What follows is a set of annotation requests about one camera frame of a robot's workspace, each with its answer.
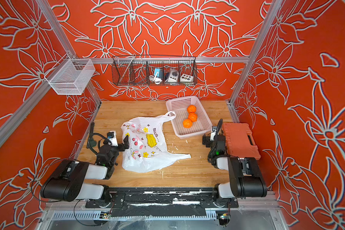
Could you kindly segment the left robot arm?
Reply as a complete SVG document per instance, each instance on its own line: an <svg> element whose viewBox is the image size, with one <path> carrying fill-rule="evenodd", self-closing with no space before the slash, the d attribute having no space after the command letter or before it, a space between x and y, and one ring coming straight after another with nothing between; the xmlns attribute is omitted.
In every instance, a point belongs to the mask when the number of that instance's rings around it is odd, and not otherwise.
<svg viewBox="0 0 345 230"><path fill-rule="evenodd" d="M89 144L89 149L96 155L94 164L74 159L61 160L50 177L42 185L40 197L54 201L100 200L108 205L112 201L110 188L105 185L89 184L85 180L108 180L117 165L116 160L120 152L129 149L129 135L123 142L117 142L116 132L110 131L106 136L99 133L89 135L101 137L103 145L97 144L98 151Z"/></svg>

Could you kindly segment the orange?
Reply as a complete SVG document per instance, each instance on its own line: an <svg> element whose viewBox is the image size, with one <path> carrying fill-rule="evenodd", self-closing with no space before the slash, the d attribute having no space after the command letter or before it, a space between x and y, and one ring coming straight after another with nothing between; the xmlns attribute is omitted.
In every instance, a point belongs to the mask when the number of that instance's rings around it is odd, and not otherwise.
<svg viewBox="0 0 345 230"><path fill-rule="evenodd" d="M196 113L189 113L188 118L192 121L192 122L197 122L197 114Z"/></svg>
<svg viewBox="0 0 345 230"><path fill-rule="evenodd" d="M191 128L192 125L193 125L193 121L190 120L189 118L187 118L183 121L183 127L184 128Z"/></svg>
<svg viewBox="0 0 345 230"><path fill-rule="evenodd" d="M188 108L187 108L187 112L188 113L195 113L196 112L196 107L194 105L190 105Z"/></svg>

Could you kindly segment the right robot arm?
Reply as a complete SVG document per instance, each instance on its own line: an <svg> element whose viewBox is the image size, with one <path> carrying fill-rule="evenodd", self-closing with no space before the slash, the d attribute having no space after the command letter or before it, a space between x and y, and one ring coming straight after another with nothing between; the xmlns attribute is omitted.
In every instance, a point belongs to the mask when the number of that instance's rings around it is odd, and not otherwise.
<svg viewBox="0 0 345 230"><path fill-rule="evenodd" d="M210 148L208 163L229 173L229 182L215 185L215 199L267 196L267 186L255 158L231 156L224 135L204 134L202 144Z"/></svg>

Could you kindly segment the white printed plastic bag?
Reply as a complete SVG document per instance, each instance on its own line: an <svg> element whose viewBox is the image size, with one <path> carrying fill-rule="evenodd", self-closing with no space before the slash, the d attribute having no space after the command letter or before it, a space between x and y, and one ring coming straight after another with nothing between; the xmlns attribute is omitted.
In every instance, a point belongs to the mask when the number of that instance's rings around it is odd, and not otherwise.
<svg viewBox="0 0 345 230"><path fill-rule="evenodd" d="M123 152L122 167L126 171L148 173L168 167L190 154L170 153L163 134L163 124L176 118L171 111L157 117L136 117L121 126L129 148Z"/></svg>

